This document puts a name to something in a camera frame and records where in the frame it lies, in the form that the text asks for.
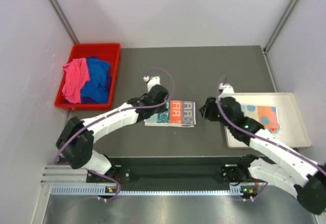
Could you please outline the beige rabbit letter towel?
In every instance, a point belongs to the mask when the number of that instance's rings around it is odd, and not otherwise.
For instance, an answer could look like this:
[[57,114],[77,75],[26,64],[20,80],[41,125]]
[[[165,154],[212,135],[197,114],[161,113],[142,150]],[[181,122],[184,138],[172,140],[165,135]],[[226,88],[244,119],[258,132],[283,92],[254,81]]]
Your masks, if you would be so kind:
[[196,125],[196,104],[192,101],[170,100],[166,111],[152,115],[145,120],[145,126],[194,127]]

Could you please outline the blue polka dot towel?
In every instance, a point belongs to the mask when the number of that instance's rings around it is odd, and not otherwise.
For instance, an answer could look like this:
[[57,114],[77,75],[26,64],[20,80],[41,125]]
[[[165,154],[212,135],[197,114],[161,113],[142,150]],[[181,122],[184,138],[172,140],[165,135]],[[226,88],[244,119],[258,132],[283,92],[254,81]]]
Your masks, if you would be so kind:
[[276,134],[280,132],[281,125],[279,123],[278,109],[275,106],[245,104],[240,106],[245,116],[257,120],[271,133]]

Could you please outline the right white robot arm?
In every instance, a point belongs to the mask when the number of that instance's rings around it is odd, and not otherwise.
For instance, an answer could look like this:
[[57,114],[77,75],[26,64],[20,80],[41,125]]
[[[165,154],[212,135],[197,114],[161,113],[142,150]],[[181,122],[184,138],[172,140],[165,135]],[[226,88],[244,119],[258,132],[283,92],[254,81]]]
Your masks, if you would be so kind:
[[244,115],[233,97],[207,98],[199,109],[202,118],[220,122],[238,141],[262,153],[271,163],[257,156],[246,156],[238,163],[238,176],[271,183],[293,196],[307,211],[325,212],[325,165],[313,161],[274,138],[257,120]]

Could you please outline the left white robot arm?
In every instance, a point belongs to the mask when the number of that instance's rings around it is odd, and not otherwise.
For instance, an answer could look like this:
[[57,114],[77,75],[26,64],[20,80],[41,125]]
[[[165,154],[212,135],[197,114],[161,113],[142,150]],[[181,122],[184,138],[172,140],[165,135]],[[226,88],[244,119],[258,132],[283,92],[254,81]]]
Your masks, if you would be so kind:
[[166,110],[168,90],[154,85],[141,97],[131,98],[119,107],[96,117],[71,118],[59,136],[56,147],[72,169],[96,172],[103,181],[114,179],[116,170],[107,156],[93,149],[102,137],[128,125],[136,124]]

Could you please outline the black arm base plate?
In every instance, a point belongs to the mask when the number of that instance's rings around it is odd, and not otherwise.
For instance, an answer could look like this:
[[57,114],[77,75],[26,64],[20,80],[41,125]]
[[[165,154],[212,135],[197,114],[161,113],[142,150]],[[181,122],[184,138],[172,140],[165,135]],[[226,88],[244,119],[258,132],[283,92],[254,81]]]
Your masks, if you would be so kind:
[[228,188],[221,168],[237,164],[241,156],[217,157],[115,157],[111,176],[122,190],[174,191]]

